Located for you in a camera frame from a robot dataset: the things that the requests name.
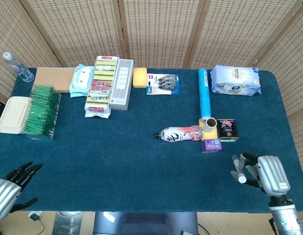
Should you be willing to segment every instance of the white plastic bag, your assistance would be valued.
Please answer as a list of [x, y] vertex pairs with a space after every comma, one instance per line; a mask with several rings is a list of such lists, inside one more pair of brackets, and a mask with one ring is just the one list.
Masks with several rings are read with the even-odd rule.
[[261, 94], [258, 68], [216, 65], [210, 75], [213, 93], [247, 96]]

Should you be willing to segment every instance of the wicker room divider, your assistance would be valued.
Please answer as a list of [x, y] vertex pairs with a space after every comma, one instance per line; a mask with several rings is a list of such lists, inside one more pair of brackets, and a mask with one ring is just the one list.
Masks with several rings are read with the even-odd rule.
[[303, 0], [0, 1], [0, 101], [28, 66], [92, 65], [97, 55], [136, 67], [260, 67], [278, 79], [303, 169]]

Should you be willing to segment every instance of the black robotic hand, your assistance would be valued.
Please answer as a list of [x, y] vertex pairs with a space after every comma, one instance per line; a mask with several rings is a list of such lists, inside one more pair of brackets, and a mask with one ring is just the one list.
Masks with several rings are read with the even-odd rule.
[[28, 202], [15, 204], [33, 175], [43, 166], [42, 164], [31, 166], [32, 164], [33, 162], [26, 163], [0, 179], [0, 220], [9, 213], [30, 207], [38, 200], [32, 198]]

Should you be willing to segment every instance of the water bottle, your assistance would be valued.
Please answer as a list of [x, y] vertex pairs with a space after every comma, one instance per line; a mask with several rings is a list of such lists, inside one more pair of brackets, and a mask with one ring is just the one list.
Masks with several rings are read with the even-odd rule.
[[9, 52], [5, 52], [2, 56], [7, 61], [8, 65], [18, 73], [19, 77], [24, 82], [30, 82], [34, 79], [34, 74], [32, 74], [31, 71], [29, 71], [28, 68], [18, 58]]

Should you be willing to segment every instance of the bottle cap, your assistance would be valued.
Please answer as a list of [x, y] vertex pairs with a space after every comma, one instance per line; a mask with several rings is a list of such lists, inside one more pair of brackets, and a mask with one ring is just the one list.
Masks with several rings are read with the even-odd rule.
[[3, 58], [4, 58], [5, 60], [7, 60], [7, 61], [13, 59], [13, 56], [11, 55], [10, 52], [5, 52], [2, 56], [3, 56]]
[[160, 139], [160, 132], [155, 132], [155, 138]]

